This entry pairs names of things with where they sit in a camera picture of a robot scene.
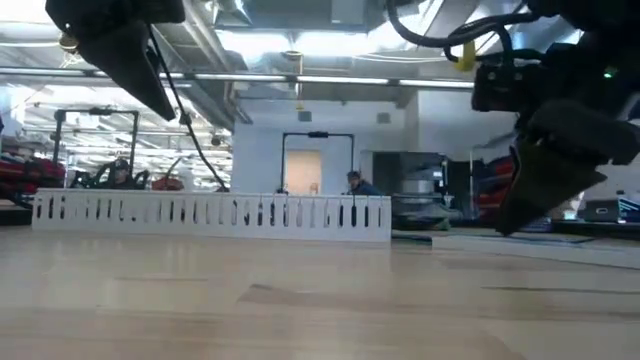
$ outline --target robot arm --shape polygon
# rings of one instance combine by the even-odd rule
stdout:
[[[567,199],[606,180],[596,167],[628,165],[640,152],[640,131],[623,114],[640,92],[640,24],[634,0],[529,0],[531,13],[492,16],[434,39],[411,33],[387,0],[392,25],[407,41],[427,47],[461,45],[487,32],[504,51],[479,56],[472,108],[519,114],[511,153],[516,169],[501,205],[497,230],[508,235]],[[560,15],[585,31],[577,45],[554,44],[544,54],[513,50],[504,26]],[[529,60],[519,65],[517,59]]]
[[[476,57],[481,66],[472,108],[519,114],[511,150],[517,167],[498,224],[503,234],[604,181],[597,166],[629,164],[640,151],[638,130],[616,121],[640,91],[640,39],[633,36],[640,1],[528,0],[530,13],[479,19],[446,38],[409,31],[399,20],[396,1],[386,0],[396,31],[419,46],[444,48],[452,61],[459,59],[451,47],[489,32],[500,36],[503,52]],[[184,21],[182,0],[47,0],[46,9],[88,62],[158,114],[175,117],[158,77],[159,63],[169,71],[148,40],[150,24]],[[557,15],[585,31],[577,45],[554,44],[544,54],[512,48],[506,25]],[[535,63],[522,65],[519,59]],[[189,119],[185,123],[190,127]],[[546,176],[550,171],[553,176]]]

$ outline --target man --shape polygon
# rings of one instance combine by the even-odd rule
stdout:
[[[349,181],[349,195],[383,196],[382,191],[362,178],[359,171],[350,171],[347,174]]]

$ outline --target red equipment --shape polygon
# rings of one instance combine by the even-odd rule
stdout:
[[[51,160],[34,158],[24,163],[0,160],[0,198],[31,208],[38,188],[62,188],[65,168]]]

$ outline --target black metal frame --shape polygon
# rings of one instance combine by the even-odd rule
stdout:
[[[129,174],[133,174],[133,162],[136,158],[136,143],[138,140],[138,124],[140,122],[140,112],[137,110],[111,110],[111,109],[60,109],[56,110],[53,117],[56,120],[56,132],[54,134],[53,163],[58,163],[60,156],[60,141],[62,140],[62,124],[67,121],[67,113],[76,112],[89,115],[113,115],[128,114],[133,116],[133,129],[131,131],[131,153],[129,154]]]
[[[306,136],[310,139],[328,139],[329,137],[347,137],[351,140],[351,170],[354,170],[354,156],[355,156],[355,135],[353,134],[336,134],[323,131],[312,132],[285,132],[282,134],[282,153],[280,155],[280,189],[284,189],[284,163],[286,156],[287,137],[289,136]]]

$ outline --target metal frame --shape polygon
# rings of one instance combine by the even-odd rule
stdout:
[[[90,115],[113,115],[128,114],[133,116],[133,129],[131,131],[131,149],[129,154],[129,173],[133,174],[133,163],[136,158],[136,143],[138,140],[138,124],[140,122],[140,112],[137,110],[110,110],[110,109],[60,109],[56,110],[53,118],[56,120],[56,132],[53,135],[53,163],[58,163],[60,156],[60,141],[62,140],[62,124],[67,121],[67,113],[81,113]]]
[[[306,136],[310,139],[328,139],[330,137],[347,137],[351,139],[351,170],[354,170],[355,157],[355,135],[353,134],[336,134],[323,131],[303,132],[285,132],[282,134],[282,153],[280,154],[280,189],[284,189],[284,163],[286,155],[286,142],[289,136]]]
[[[0,67],[0,76],[11,81],[24,81],[28,78],[66,78],[66,79],[102,79],[111,82],[107,74],[100,70],[57,69],[57,68],[22,68]],[[160,74],[160,79],[166,83],[166,75]],[[171,78],[176,84],[189,87],[195,80],[200,81],[237,81],[237,82],[267,82],[267,83],[304,83],[304,84],[344,84],[391,86],[417,89],[448,89],[469,91],[473,89],[472,81],[455,79],[399,79],[399,78],[370,78],[346,76],[319,76],[297,74],[240,74],[240,73],[172,73]]]

